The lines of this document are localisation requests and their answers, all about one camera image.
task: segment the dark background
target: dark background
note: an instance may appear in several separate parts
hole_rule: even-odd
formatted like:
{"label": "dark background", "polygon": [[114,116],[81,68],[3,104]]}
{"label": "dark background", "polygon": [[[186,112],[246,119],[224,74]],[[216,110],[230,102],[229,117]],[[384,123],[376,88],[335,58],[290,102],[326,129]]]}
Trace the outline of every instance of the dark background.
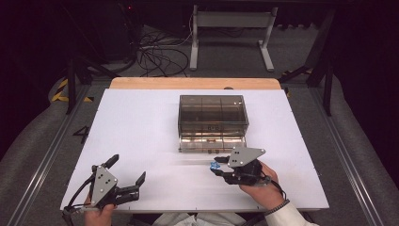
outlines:
{"label": "dark background", "polygon": [[[170,8],[180,13],[170,17],[168,24],[174,25],[165,29],[179,35],[184,32],[180,19],[186,17],[187,11],[184,7]],[[0,157],[19,133],[49,106],[48,92],[65,75],[67,62],[72,56],[84,54],[101,63],[111,56],[123,58],[126,54],[118,52],[120,45],[106,47],[98,29],[97,33],[90,33],[90,28],[96,24],[85,19],[84,10],[70,10],[83,16],[78,23],[88,26],[85,37],[76,30],[58,4],[23,0],[0,3]],[[342,83],[346,101],[391,178],[399,186],[399,88],[396,72],[399,64],[399,18],[396,10],[388,0],[367,0],[355,7],[339,8],[327,50],[331,53],[334,73]],[[312,21],[318,24],[322,17],[316,11],[280,8],[276,23],[286,26],[310,24]],[[142,21],[146,20],[148,24],[156,23],[151,22],[151,18]],[[108,35],[113,33],[105,30],[103,34],[107,32]],[[117,52],[109,52],[113,47]]]}

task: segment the white table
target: white table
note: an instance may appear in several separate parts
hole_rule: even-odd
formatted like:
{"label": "white table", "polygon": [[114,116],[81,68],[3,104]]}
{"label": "white table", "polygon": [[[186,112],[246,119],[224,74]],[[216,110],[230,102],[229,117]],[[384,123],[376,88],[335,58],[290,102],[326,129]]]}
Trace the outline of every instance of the white table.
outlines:
{"label": "white table", "polygon": [[[327,199],[283,90],[107,89],[60,206],[68,204],[92,165],[118,153],[110,169],[118,186],[131,186],[143,171],[140,199],[120,205],[129,213],[262,211],[238,186],[209,170],[216,154],[179,153],[178,109],[182,94],[243,95],[247,146],[266,149],[260,160],[300,210],[328,208]],[[83,203],[88,187],[76,199]]]}

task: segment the hand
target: hand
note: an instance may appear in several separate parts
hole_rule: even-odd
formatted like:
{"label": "hand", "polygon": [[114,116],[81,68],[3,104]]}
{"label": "hand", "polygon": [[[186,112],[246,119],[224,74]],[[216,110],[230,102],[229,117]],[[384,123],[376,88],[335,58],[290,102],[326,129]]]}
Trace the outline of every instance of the hand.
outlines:
{"label": "hand", "polygon": [[[271,176],[271,179],[275,182],[279,182],[277,174],[266,166],[265,163],[261,162],[262,171],[264,174]],[[271,210],[284,202],[282,195],[279,193],[279,189],[268,184],[267,186],[242,186],[240,188],[252,197],[254,201],[266,208]]]}
{"label": "hand", "polygon": [[[86,199],[86,203],[90,203],[89,197]],[[86,211],[85,226],[111,226],[112,212],[116,208],[114,204],[108,204],[103,210]]]}

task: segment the white sleeve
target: white sleeve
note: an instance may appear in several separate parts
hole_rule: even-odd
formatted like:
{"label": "white sleeve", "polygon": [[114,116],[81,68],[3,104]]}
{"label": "white sleeve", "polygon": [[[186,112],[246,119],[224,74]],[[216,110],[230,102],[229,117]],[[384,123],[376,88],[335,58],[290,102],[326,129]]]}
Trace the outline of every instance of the white sleeve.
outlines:
{"label": "white sleeve", "polygon": [[306,221],[292,203],[288,203],[275,213],[267,215],[266,221],[269,226],[317,225]]}

